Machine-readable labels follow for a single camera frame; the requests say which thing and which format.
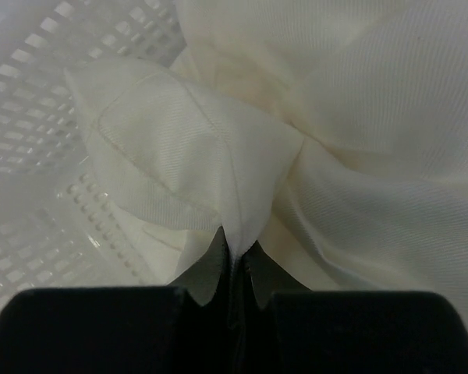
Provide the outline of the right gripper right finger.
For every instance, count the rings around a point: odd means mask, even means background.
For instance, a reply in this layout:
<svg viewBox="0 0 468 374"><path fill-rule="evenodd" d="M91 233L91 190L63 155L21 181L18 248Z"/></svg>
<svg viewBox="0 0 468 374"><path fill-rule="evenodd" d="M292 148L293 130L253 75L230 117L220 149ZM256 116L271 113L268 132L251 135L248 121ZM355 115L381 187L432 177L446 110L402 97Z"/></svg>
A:
<svg viewBox="0 0 468 374"><path fill-rule="evenodd" d="M468 373L468 332L425 291L312 291L260 245L239 263L240 373Z"/></svg>

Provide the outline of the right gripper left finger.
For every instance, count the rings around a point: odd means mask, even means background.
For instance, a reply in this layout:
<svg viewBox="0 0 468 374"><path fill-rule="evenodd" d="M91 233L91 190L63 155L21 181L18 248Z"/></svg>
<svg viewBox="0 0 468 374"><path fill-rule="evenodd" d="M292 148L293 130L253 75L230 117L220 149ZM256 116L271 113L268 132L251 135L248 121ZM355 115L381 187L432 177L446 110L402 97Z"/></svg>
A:
<svg viewBox="0 0 468 374"><path fill-rule="evenodd" d="M166 286L34 288L0 312L0 373L230 373L229 248Z"/></svg>

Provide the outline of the white skirt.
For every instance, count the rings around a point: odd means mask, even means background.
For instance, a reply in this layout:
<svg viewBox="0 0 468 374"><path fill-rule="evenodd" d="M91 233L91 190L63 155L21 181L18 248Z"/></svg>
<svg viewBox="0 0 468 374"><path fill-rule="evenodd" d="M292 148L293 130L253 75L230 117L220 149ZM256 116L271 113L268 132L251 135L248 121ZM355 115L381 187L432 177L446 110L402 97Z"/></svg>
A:
<svg viewBox="0 0 468 374"><path fill-rule="evenodd" d="M272 213L329 266L468 293L468 1L180 1L183 69L66 72L125 228L170 245Z"/></svg>

